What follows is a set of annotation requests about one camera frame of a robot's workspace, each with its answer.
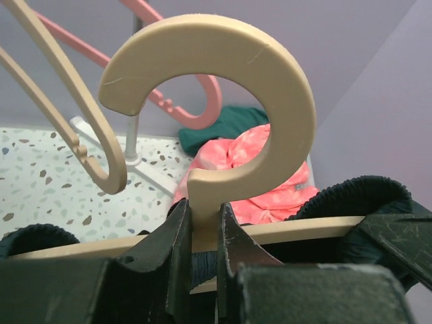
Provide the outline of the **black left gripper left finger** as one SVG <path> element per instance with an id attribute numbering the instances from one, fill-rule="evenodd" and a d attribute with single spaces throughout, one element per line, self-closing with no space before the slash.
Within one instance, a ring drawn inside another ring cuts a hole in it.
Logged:
<path id="1" fill-rule="evenodd" d="M 191 212 L 166 222 L 115 258 L 3 261 L 2 323 L 186 323 Z"/>

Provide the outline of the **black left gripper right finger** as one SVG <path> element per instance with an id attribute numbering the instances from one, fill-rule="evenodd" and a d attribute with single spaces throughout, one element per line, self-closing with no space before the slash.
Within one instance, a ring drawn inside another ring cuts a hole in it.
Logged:
<path id="1" fill-rule="evenodd" d="M 285 265 L 222 205 L 216 323 L 414 323 L 404 291 L 379 265 Z"/>

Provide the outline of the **dark navy shorts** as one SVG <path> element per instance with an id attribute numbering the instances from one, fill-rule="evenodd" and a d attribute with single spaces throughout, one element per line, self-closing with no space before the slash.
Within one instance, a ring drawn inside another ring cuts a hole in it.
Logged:
<path id="1" fill-rule="evenodd" d="M 417 214 L 374 213 L 355 221 L 348 214 L 349 207 L 359 206 L 365 198 L 380 193 L 387 206 L 400 204 L 396 184 L 376 176 L 362 176 L 326 189 L 313 202 L 307 203 L 299 217 L 275 224 L 241 227 L 263 248 L 276 242 L 317 240 L 337 237 L 348 242 L 358 234 L 396 263 L 411 277 L 426 286 L 431 285 L 431 254 L 425 248 L 431 245 L 431 216 Z M 191 214 L 193 250 L 193 220 Z"/>

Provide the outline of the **beige hanger front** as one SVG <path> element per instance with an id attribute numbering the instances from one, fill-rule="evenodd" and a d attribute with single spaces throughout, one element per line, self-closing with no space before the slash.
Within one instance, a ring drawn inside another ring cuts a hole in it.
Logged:
<path id="1" fill-rule="evenodd" d="M 268 192 L 300 167 L 315 136 L 313 94 L 293 56 L 274 38 L 250 24 L 222 16 L 202 15 L 202 36 L 195 36 L 197 62 L 189 74 L 220 76 L 239 84 L 265 108 L 269 137 L 251 161 L 225 171 L 193 169 L 188 174 L 188 205 L 193 246 L 216 246 L 222 205 Z"/>

